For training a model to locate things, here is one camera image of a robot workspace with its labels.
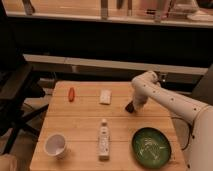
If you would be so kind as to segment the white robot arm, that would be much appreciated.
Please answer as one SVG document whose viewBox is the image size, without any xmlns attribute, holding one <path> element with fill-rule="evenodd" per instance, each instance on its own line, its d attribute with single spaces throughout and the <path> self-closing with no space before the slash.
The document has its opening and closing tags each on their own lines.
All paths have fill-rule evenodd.
<svg viewBox="0 0 213 171">
<path fill-rule="evenodd" d="M 135 76 L 131 85 L 133 96 L 126 110 L 136 112 L 151 98 L 181 116 L 193 126 L 187 171 L 213 171 L 213 105 L 160 87 L 154 71 Z"/>
</svg>

